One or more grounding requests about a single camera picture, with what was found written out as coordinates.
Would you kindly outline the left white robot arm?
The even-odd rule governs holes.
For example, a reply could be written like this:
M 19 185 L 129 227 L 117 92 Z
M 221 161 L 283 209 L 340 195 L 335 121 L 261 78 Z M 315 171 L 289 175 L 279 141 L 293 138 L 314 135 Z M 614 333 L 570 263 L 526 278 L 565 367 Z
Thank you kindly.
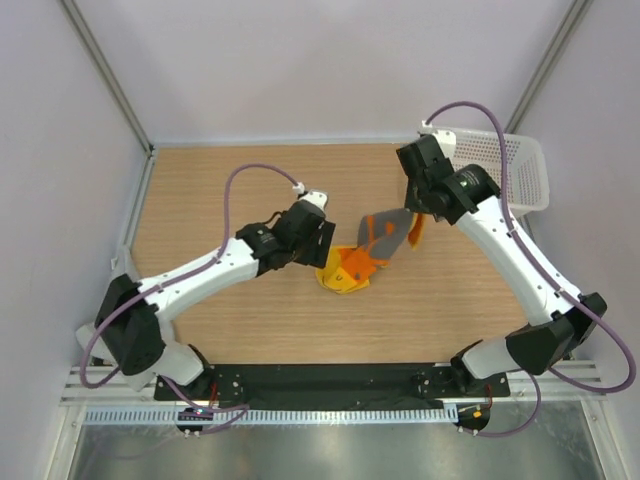
M 76 330 L 78 343 L 87 356 L 114 365 L 135 391 L 161 376 L 187 398 L 204 398 L 212 377 L 197 349 L 176 341 L 174 320 L 226 288 L 290 263 L 324 267 L 335 230 L 327 204 L 326 193 L 310 190 L 273 226 L 248 224 L 172 271 L 141 280 L 121 274 L 111 281 L 97 318 Z

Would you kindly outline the orange grey giraffe towel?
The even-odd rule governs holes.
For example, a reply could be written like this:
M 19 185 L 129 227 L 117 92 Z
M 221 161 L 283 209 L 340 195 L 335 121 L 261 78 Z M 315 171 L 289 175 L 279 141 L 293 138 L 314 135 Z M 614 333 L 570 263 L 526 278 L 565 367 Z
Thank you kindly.
M 420 245 L 425 225 L 425 214 L 405 208 L 363 216 L 356 244 L 332 246 L 326 265 L 315 270 L 317 282 L 339 295 L 367 288 L 371 277 L 389 266 L 404 242 L 413 250 Z

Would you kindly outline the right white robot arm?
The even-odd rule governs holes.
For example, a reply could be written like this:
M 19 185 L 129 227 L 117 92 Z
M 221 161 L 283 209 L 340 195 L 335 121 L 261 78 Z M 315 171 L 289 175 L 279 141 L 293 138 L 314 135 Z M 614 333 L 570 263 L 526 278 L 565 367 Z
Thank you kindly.
M 540 375 L 588 337 L 595 324 L 582 310 L 601 316 L 606 302 L 598 293 L 582 294 L 518 230 L 502 207 L 499 186 L 481 166 L 454 169 L 434 135 L 420 136 L 396 155 L 407 177 L 406 208 L 444 220 L 471 239 L 507 282 L 527 321 L 452 357 L 456 392 L 472 396 L 487 378 L 509 371 Z

